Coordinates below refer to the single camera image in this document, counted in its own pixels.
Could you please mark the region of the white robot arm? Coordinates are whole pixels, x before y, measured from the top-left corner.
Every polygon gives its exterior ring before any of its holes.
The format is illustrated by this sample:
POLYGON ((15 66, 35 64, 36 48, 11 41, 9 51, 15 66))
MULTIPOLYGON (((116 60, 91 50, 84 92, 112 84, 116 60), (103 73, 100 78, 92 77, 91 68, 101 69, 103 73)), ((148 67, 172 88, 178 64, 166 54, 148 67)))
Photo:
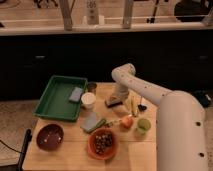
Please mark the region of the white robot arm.
POLYGON ((157 106, 157 171, 208 171, 202 105, 190 93, 147 82, 135 72, 131 63, 114 68, 114 93, 124 99, 131 89, 157 106))

